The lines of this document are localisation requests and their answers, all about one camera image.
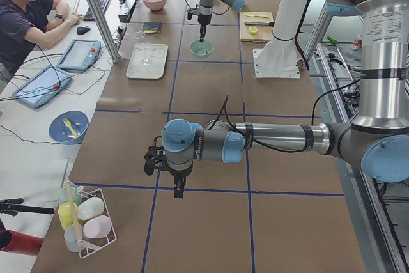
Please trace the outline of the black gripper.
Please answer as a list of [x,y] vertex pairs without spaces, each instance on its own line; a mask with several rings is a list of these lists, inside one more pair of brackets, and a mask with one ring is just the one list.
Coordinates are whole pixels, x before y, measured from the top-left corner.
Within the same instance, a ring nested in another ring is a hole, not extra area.
[[204,42],[205,40],[205,36],[206,36],[206,27],[207,25],[210,24],[212,19],[212,15],[204,15],[204,14],[199,14],[198,15],[198,22],[201,25],[200,27],[200,37],[199,37],[199,41],[200,42]]
[[183,170],[170,169],[170,174],[174,177],[174,197],[183,198],[185,189],[185,179],[191,174],[193,166],[189,166]]

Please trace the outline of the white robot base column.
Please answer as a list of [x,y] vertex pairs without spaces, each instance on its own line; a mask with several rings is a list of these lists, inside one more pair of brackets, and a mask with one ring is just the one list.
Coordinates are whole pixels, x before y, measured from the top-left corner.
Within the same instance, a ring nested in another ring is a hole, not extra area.
[[263,49],[254,49],[257,78],[300,78],[296,43],[307,3],[308,0],[280,0],[271,41]]

